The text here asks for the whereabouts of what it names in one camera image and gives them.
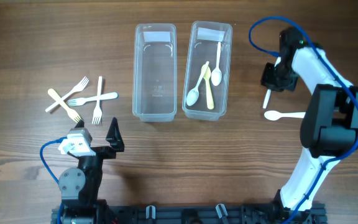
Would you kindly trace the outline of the yellow plastic fork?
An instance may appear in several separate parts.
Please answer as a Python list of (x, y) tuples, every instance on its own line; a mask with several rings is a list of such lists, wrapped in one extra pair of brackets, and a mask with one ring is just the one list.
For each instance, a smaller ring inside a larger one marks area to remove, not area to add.
[(48, 95), (67, 112), (67, 115), (74, 122), (78, 123), (79, 121), (82, 121), (81, 116), (74, 109), (71, 109), (53, 88), (48, 89)]

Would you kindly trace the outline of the white plastic spoon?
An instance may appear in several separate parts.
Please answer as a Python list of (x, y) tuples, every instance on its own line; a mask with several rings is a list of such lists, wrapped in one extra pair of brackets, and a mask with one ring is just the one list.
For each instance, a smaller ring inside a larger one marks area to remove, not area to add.
[(211, 81), (214, 86), (218, 86), (222, 80), (222, 72), (219, 68), (221, 57), (221, 42), (218, 42), (217, 51), (216, 51), (216, 67), (211, 73)]
[(204, 74), (206, 73), (207, 69), (209, 67), (209, 61), (207, 61), (202, 67), (201, 67), (201, 71), (200, 71), (200, 75), (199, 75), (199, 78), (198, 78), (198, 81), (195, 85), (194, 88), (192, 88), (188, 94), (187, 94), (187, 97), (186, 97), (186, 103), (188, 106), (192, 106), (194, 105), (197, 100), (198, 100), (198, 97), (199, 97), (199, 85), (201, 83), (201, 80), (203, 79), (204, 77)]
[(272, 92), (272, 91), (271, 91), (270, 89), (268, 89), (268, 90), (266, 91), (265, 98), (264, 98), (263, 105), (262, 105), (262, 108), (263, 108), (263, 109), (266, 109), (266, 108), (267, 108), (267, 105), (268, 105), (268, 103), (269, 103), (269, 99), (270, 99), (271, 92)]
[(301, 118), (305, 117), (305, 112), (281, 113), (275, 110), (266, 111), (264, 117), (271, 121), (279, 120), (280, 118)]

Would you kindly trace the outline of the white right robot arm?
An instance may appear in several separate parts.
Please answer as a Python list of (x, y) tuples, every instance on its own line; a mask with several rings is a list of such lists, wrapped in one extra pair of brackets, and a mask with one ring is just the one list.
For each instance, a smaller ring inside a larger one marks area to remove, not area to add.
[(295, 27), (281, 31), (277, 61), (266, 64), (261, 78), (272, 91), (293, 91), (302, 79), (312, 95), (300, 128), (301, 156), (267, 213), (273, 222), (305, 221), (324, 179), (358, 138), (358, 87), (305, 38)]

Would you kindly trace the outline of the yellow plastic spoon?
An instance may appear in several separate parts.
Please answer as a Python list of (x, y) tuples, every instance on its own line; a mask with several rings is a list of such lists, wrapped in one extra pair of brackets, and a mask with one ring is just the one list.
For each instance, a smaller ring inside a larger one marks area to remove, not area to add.
[(211, 78), (211, 70), (208, 65), (206, 65), (206, 71), (203, 75), (203, 79), (206, 86), (206, 105), (209, 110), (212, 110), (214, 108), (214, 100), (210, 85), (210, 78)]

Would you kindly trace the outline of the white plastic fork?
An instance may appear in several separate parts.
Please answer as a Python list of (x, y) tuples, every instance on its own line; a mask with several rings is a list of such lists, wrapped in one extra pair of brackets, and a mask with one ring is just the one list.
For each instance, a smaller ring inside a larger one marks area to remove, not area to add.
[(103, 87), (103, 78), (102, 78), (102, 76), (99, 76), (98, 89), (97, 89), (97, 95), (96, 95), (96, 106), (93, 111), (93, 119), (92, 119), (92, 124), (94, 124), (94, 125), (98, 125), (101, 122), (101, 117), (103, 114), (101, 107), (100, 107), (100, 96), (101, 96), (101, 92), (102, 92), (102, 87)]
[[(66, 95), (62, 97), (63, 100), (66, 100), (69, 96), (73, 95), (74, 93), (78, 93), (83, 91), (87, 84), (89, 83), (89, 78), (84, 77), (77, 85), (75, 85), (70, 92), (68, 92)], [(58, 102), (54, 102), (52, 105), (50, 105), (48, 108), (45, 109), (45, 112), (49, 112), (53, 110), (56, 106), (58, 106)]]

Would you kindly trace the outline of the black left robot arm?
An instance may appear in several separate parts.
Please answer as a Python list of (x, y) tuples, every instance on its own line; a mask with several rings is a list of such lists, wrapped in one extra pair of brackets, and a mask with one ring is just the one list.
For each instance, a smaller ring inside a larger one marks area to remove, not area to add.
[(65, 170), (59, 177), (58, 187), (62, 204), (51, 216), (52, 223), (118, 223), (118, 217), (105, 199), (98, 198), (103, 176), (103, 161), (115, 159), (124, 151), (119, 126), (113, 118), (106, 135), (107, 146), (92, 147), (89, 131), (80, 121), (70, 129), (58, 149), (78, 159), (78, 165)]

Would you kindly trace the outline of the light blue plastic fork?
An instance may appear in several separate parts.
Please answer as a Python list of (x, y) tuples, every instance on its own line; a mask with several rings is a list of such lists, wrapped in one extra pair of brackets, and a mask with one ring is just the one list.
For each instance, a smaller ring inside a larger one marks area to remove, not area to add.
[(92, 96), (92, 97), (87, 97), (87, 98), (75, 98), (72, 100), (68, 100), (67, 104), (68, 104), (68, 106), (82, 106), (85, 103), (88, 103), (90, 101), (96, 101), (98, 98), (101, 101), (103, 101), (103, 100), (113, 100), (113, 99), (116, 99), (117, 97), (118, 97), (117, 92), (111, 92), (111, 93), (102, 94), (100, 97)]

